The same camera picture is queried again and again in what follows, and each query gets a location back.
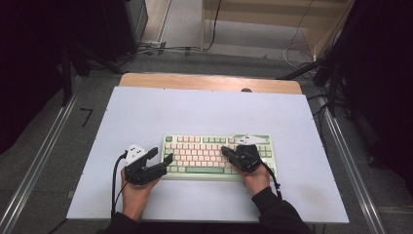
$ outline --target keyboard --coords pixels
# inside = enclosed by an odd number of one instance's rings
[[[236,140],[245,134],[233,136],[165,135],[162,155],[173,153],[173,162],[163,178],[237,180],[241,176],[233,170],[228,158],[221,153],[221,146],[236,149]],[[249,135],[267,139],[256,144],[262,161],[277,176],[272,139],[268,135]]]

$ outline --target gray floor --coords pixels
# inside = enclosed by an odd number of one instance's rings
[[[219,74],[253,78],[276,78],[292,71],[292,68],[284,61],[273,59],[208,54],[191,54],[186,57],[176,52],[136,56],[131,58],[124,68],[130,72]],[[65,218],[71,202],[70,198],[66,198],[66,193],[76,189],[107,102],[113,87],[119,83],[120,78],[121,75],[107,70],[93,71],[89,78],[82,78],[83,85],[78,90],[78,97],[71,114],[21,211],[13,233],[48,233]],[[313,96],[317,93],[311,80],[300,77],[298,82],[306,96]],[[2,179],[0,209],[2,211],[7,208],[14,191],[18,188],[60,111],[61,98],[62,95],[59,93],[51,99],[21,135],[18,142],[6,153],[0,155],[0,177]],[[313,112],[319,109],[319,102],[316,99],[310,100],[309,104]],[[82,125],[88,113],[80,108],[94,110],[85,127]],[[403,180],[392,171],[378,170],[367,165],[369,155],[355,124],[345,117],[341,108],[337,108],[337,111],[337,120],[343,135],[351,148],[370,195],[380,211],[379,216],[387,232],[413,233],[411,222],[413,214],[401,210],[413,205],[413,199],[407,193]],[[329,162],[350,219],[348,224],[328,225],[325,233],[370,233],[326,124],[323,124],[322,130],[327,143]],[[57,233],[95,233],[107,223],[107,220],[68,220]],[[321,233],[320,225],[317,226],[317,231]]]

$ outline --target table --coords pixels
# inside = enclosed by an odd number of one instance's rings
[[[243,88],[255,93],[239,92]],[[272,89],[281,94],[271,94]],[[147,149],[161,148],[164,134],[176,133],[185,126],[188,134],[224,135],[229,130],[272,134],[283,198],[294,205],[306,222],[348,222],[307,100],[300,94],[294,81],[124,75],[109,101],[67,218],[108,218],[111,175],[117,157],[132,143]],[[166,103],[168,110],[160,108],[160,101]],[[205,106],[211,102],[215,111],[206,113]],[[195,110],[185,109],[197,104],[200,106]],[[251,108],[252,104],[263,108]],[[171,126],[167,120],[180,126]],[[157,156],[151,161],[156,164],[160,158]],[[162,179],[152,191],[143,219],[257,222],[258,216],[240,181]]]
[[[205,20],[214,20],[219,0],[203,0],[201,50],[204,49]],[[288,27],[300,26],[312,55],[321,58],[341,30],[354,0],[223,0],[218,20]]]

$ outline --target black sleeve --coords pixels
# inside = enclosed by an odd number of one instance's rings
[[[259,221],[269,229],[269,233],[308,234],[311,229],[294,207],[286,201],[281,201],[271,190],[271,187],[263,189],[252,197],[261,213]]]
[[[116,213],[110,221],[109,226],[103,231],[104,234],[136,234],[139,223],[128,218],[122,213]]]

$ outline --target person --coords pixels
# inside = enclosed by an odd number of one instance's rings
[[[251,174],[240,171],[238,171],[238,173],[243,176],[244,186],[248,188],[252,196],[252,202],[261,213],[258,219],[267,233],[313,233],[309,226],[301,219],[294,207],[288,202],[278,199],[277,195],[273,193],[270,187],[270,177],[264,166],[260,165],[258,169]],[[125,185],[124,170],[122,170],[121,174],[122,185]],[[143,211],[152,188],[158,182],[159,180],[157,179],[144,186],[128,183],[122,191],[123,211],[115,214],[103,233],[139,233],[139,222]]]

